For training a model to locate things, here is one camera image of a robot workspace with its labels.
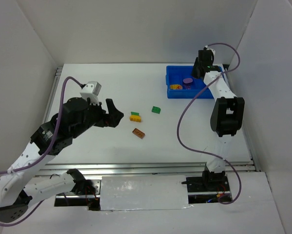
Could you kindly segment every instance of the white backdrop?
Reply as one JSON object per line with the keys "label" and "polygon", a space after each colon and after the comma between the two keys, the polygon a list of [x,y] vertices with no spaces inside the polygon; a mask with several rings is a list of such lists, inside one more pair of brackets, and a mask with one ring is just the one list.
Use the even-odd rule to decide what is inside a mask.
{"label": "white backdrop", "polygon": [[[233,88],[245,99],[244,126],[292,234],[292,6],[259,0],[238,51]],[[234,58],[231,66],[237,63]]]}
{"label": "white backdrop", "polygon": [[17,3],[0,0],[0,170],[41,124],[55,67]]}
{"label": "white backdrop", "polygon": [[[212,42],[237,47],[257,0],[17,0],[59,64],[194,62]],[[233,52],[217,51],[230,63]]]}

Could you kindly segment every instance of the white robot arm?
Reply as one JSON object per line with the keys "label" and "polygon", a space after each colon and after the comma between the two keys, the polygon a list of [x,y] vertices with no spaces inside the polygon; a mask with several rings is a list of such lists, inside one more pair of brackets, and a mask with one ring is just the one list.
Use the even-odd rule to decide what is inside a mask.
{"label": "white robot arm", "polygon": [[[218,143],[216,144],[215,154],[228,157],[228,149],[232,137],[241,128],[244,99],[237,97],[225,82],[221,70],[214,66],[215,50],[205,46],[199,50],[195,60],[192,76],[202,79],[208,85],[215,79],[218,80],[209,86],[214,99],[215,106],[211,116],[211,129],[216,133]],[[225,161],[217,157],[211,157],[203,172],[204,183],[208,186],[212,183],[220,183],[225,176]]]}
{"label": "white robot arm", "polygon": [[95,188],[90,180],[77,170],[71,169],[52,179],[27,185],[36,173],[55,158],[62,149],[72,144],[72,140],[91,126],[116,127],[124,114],[118,111],[112,99],[106,99],[107,114],[98,101],[101,85],[89,82],[82,85],[82,98],[71,98],[63,104],[59,131],[50,152],[42,158],[54,137],[58,114],[42,124],[31,136],[20,157],[7,170],[8,174],[0,177],[0,221],[9,223],[20,218],[32,205],[63,192],[84,194],[86,187],[93,193]]}

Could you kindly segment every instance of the blue tray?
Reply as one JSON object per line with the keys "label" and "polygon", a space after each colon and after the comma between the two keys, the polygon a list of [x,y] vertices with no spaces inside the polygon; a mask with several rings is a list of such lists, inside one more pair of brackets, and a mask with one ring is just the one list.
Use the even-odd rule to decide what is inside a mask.
{"label": "blue tray", "polygon": [[[193,98],[206,85],[200,79],[195,79],[191,76],[193,66],[167,66],[166,67],[166,85],[168,98]],[[185,89],[183,85],[184,78],[192,78],[194,81],[191,89]],[[183,89],[170,89],[171,84],[180,84]],[[209,89],[204,91],[199,98],[213,99],[213,95]]]}

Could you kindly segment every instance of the green block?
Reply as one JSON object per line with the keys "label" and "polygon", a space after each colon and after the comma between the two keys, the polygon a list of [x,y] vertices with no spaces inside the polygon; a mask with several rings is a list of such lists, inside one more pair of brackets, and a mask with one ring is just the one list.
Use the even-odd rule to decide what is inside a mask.
{"label": "green block", "polygon": [[152,112],[153,112],[153,113],[160,114],[160,112],[161,112],[161,108],[160,108],[160,107],[157,107],[157,106],[153,106],[153,107],[152,107]]}
{"label": "green block", "polygon": [[139,113],[131,111],[131,115],[133,115],[133,116],[139,116]]}

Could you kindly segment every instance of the lego brick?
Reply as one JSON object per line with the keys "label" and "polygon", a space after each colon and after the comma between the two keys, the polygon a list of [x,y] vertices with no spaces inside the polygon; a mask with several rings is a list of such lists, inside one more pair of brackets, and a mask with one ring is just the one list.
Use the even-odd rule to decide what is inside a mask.
{"label": "lego brick", "polygon": [[130,116],[130,121],[135,121],[135,122],[141,122],[141,117],[140,116]]}
{"label": "lego brick", "polygon": [[138,112],[131,111],[131,115],[133,115],[133,116],[139,116],[139,113]]}
{"label": "lego brick", "polygon": [[151,111],[152,111],[153,113],[160,114],[160,112],[161,112],[161,108],[160,108],[160,107],[157,107],[157,106],[153,106]]}
{"label": "lego brick", "polygon": [[140,139],[143,139],[145,136],[145,134],[137,128],[135,128],[132,132],[134,135],[138,136]]}
{"label": "lego brick", "polygon": [[171,84],[170,89],[183,89],[183,87],[180,84]]}

